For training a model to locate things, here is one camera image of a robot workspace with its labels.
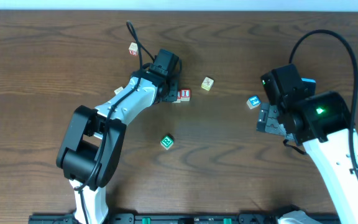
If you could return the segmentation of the red letter A block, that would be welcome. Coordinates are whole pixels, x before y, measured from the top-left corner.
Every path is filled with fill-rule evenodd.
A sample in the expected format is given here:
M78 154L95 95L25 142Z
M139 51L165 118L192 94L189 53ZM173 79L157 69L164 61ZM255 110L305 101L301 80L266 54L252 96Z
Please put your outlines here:
M180 103L181 102L181 91L177 92L177 100L174 101L173 103Z

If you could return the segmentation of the red letter I block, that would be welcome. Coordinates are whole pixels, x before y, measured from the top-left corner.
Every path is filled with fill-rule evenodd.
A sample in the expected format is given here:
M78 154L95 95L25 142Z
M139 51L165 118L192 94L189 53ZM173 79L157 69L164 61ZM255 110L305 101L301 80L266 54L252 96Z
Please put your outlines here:
M181 101L190 101L190 98L191 98L191 90L190 89L180 90Z

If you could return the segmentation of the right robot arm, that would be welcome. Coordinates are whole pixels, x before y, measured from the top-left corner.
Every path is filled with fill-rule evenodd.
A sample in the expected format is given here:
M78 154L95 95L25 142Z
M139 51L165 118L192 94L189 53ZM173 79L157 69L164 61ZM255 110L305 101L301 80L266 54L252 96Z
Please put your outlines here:
M358 223L358 135L351 112L334 91L311 95L268 91L278 122L319 170L341 223Z

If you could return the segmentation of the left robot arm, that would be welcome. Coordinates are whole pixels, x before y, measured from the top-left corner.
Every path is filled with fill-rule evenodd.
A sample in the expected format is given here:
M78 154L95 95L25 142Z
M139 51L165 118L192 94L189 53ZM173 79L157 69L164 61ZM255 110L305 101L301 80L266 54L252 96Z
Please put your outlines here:
M79 106L71 117L56 165L75 191L75 219L103 223L108 216L106 185L114 175L130 122L155 103L177 98L178 75L138 70L114 98L94 109Z

